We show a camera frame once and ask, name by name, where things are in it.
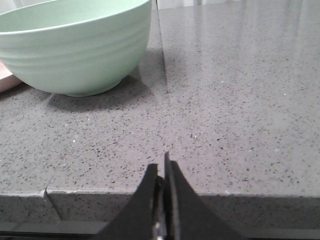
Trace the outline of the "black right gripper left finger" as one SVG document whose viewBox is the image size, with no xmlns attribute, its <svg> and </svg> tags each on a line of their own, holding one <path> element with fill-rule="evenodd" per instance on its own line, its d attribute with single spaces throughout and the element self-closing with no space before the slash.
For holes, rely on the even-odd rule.
<svg viewBox="0 0 320 240">
<path fill-rule="evenodd" d="M 158 179 L 158 165 L 148 165 L 136 192 L 98 234 L 96 240 L 151 240 L 153 208 Z"/>
</svg>

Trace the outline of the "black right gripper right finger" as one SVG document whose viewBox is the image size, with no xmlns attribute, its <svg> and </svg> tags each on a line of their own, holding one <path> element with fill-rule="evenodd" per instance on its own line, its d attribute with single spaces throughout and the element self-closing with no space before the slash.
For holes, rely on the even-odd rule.
<svg viewBox="0 0 320 240">
<path fill-rule="evenodd" d="M 243 240 L 215 215 L 186 180 L 178 163 L 164 155 L 164 209 L 168 240 Z"/>
</svg>

